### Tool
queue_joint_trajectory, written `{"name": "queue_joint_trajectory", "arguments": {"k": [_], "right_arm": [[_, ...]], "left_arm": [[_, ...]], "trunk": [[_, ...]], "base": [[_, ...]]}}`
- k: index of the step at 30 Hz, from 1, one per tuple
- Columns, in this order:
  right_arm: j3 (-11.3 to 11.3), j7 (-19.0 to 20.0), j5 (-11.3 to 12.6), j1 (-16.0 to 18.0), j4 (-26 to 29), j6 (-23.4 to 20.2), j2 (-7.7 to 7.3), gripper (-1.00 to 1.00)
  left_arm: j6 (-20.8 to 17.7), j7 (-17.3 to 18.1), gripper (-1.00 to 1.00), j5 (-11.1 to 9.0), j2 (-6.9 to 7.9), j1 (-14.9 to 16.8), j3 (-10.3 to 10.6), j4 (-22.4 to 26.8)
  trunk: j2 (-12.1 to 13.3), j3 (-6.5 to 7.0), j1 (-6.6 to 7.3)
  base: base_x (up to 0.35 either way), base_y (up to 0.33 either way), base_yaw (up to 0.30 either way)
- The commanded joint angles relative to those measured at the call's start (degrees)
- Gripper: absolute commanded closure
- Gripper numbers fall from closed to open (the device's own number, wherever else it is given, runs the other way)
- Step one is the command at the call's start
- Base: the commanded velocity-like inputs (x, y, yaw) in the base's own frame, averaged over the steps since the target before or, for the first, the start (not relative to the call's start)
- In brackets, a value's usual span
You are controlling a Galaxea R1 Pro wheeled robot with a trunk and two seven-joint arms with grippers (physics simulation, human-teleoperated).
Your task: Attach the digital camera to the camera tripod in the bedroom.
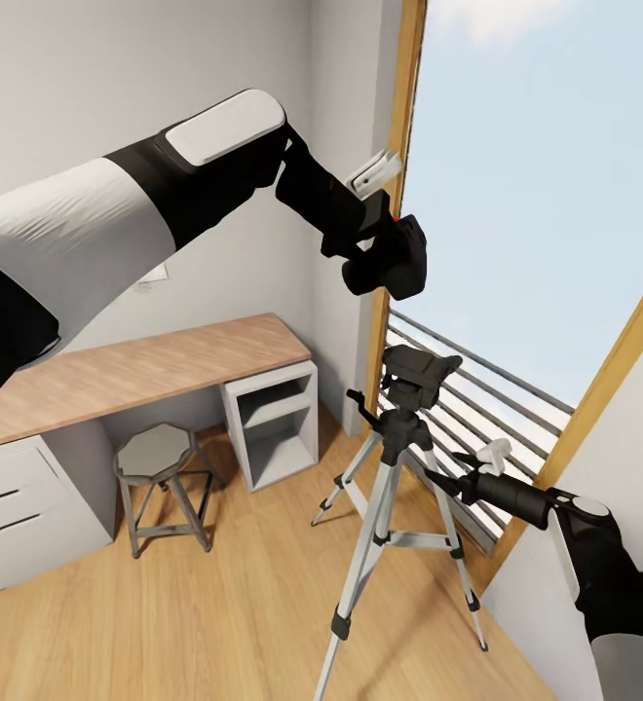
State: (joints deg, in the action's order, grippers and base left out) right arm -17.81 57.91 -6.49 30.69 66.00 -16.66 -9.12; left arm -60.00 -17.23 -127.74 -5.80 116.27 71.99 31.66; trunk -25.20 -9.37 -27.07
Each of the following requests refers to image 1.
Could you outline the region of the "camera tripod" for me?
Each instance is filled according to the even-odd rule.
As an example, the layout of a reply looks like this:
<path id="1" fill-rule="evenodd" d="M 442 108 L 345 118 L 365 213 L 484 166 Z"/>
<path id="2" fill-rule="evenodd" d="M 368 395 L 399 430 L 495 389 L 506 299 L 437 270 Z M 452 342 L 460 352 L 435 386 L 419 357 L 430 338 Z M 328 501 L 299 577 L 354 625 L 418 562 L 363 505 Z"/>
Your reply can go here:
<path id="1" fill-rule="evenodd" d="M 481 648 L 483 651 L 488 650 L 475 613 L 480 610 L 481 602 L 468 583 L 462 561 L 465 558 L 465 551 L 460 535 L 456 534 L 453 525 L 453 514 L 450 512 L 446 498 L 448 494 L 439 486 L 434 485 L 436 499 L 447 530 L 445 535 L 389 529 L 397 485 L 404 464 L 405 450 L 412 443 L 419 443 L 427 461 L 427 470 L 439 474 L 429 426 L 417 415 L 417 411 L 420 408 L 431 410 L 437 404 L 441 385 L 463 364 L 463 358 L 460 355 L 435 357 L 431 352 L 418 350 L 407 344 L 400 344 L 383 349 L 382 363 L 384 363 L 386 371 L 381 389 L 388 389 L 387 400 L 399 405 L 399 408 L 380 413 L 377 420 L 364 409 L 365 395 L 362 395 L 362 391 L 347 389 L 347 397 L 355 399 L 359 404 L 359 413 L 372 425 L 373 430 L 365 439 L 358 455 L 353 459 L 345 473 L 334 479 L 335 490 L 329 498 L 320 504 L 321 512 L 317 519 L 311 523 L 312 527 L 318 523 L 342 490 L 347 491 L 350 495 L 363 520 L 344 590 L 331 621 L 330 646 L 326 652 L 313 701 L 322 701 L 323 699 L 339 643 L 341 640 L 345 641 L 349 638 L 352 624 L 351 615 L 386 546 L 450 552 L 451 557 L 458 564 Z M 353 477 L 381 439 L 384 450 L 380 458 L 371 497 L 367 501 Z"/>

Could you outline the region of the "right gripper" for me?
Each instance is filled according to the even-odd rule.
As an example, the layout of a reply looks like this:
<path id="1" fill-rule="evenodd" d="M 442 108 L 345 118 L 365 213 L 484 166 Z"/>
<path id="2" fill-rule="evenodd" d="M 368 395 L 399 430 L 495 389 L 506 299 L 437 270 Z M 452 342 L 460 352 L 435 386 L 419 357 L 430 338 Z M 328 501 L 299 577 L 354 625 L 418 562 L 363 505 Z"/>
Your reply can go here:
<path id="1" fill-rule="evenodd" d="M 467 507 L 474 505 L 479 499 L 492 504 L 509 515 L 515 516 L 514 507 L 520 489 L 525 482 L 508 476 L 505 472 L 501 476 L 494 474 L 482 474 L 479 467 L 483 465 L 477 456 L 453 452 L 452 456 L 467 465 L 473 466 L 474 470 L 469 474 L 461 476 L 458 480 L 437 474 L 425 469 L 426 477 L 439 486 L 452 498 L 461 496 L 461 503 Z"/>

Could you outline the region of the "digital camera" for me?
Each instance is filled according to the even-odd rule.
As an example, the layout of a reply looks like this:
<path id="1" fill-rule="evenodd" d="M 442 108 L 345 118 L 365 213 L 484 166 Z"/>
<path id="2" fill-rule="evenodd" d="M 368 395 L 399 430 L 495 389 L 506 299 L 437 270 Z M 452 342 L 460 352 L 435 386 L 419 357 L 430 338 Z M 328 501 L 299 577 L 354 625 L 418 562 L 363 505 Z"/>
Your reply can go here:
<path id="1" fill-rule="evenodd" d="M 355 296 L 386 286 L 389 297 L 392 295 L 395 301 L 403 301 L 425 291 L 428 265 L 425 233 L 412 214 L 398 219 L 397 225 L 408 241 L 407 252 L 377 234 L 372 246 L 366 249 L 375 261 L 373 268 L 353 260 L 344 262 L 342 276 Z"/>

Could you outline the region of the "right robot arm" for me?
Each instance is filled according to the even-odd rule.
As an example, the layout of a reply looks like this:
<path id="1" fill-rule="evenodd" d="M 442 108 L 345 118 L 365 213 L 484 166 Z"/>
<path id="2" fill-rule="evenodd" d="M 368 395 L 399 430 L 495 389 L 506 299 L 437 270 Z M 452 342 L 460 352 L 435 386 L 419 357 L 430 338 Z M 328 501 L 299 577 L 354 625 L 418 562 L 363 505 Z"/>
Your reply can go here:
<path id="1" fill-rule="evenodd" d="M 511 452 L 508 439 L 494 439 L 476 456 L 453 452 L 474 467 L 458 480 L 424 473 L 467 507 L 483 499 L 541 531 L 549 528 L 575 606 L 584 612 L 604 701 L 643 701 L 643 572 L 622 548 L 618 522 L 594 499 L 543 492 L 508 476 L 504 458 Z"/>

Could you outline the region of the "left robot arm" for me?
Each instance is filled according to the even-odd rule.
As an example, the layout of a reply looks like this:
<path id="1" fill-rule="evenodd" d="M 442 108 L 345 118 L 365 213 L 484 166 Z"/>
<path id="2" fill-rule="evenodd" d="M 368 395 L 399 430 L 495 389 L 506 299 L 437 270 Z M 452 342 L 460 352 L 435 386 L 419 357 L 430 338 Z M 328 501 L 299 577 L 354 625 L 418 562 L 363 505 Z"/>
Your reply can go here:
<path id="1" fill-rule="evenodd" d="M 247 202 L 256 188 L 323 233 L 321 254 L 373 268 L 358 243 L 408 241 L 383 149 L 341 182 L 310 154 L 281 103 L 246 89 L 105 157 L 0 194 L 0 388 L 58 354 L 127 288 Z"/>

